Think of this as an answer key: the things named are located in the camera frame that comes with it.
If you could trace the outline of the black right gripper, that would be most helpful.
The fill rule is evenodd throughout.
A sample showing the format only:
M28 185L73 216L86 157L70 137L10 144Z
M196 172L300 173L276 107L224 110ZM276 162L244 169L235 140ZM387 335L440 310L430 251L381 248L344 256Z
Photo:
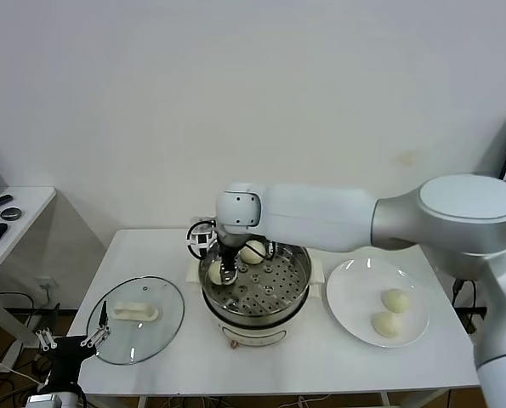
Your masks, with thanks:
M238 276L238 267L236 266L236 257L240 248L227 246L219 243L219 257L221 259L220 280L222 284L233 284Z

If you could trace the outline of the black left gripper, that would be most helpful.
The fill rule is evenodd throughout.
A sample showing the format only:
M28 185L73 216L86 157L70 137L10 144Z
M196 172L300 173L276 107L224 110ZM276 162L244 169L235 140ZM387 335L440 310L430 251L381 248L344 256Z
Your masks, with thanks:
M42 351L52 362L44 391L78 391L78 378L82 363L92 356L92 348L98 348L110 335L107 302L102 303L98 326L91 335L59 337L54 340L48 328L37 330Z

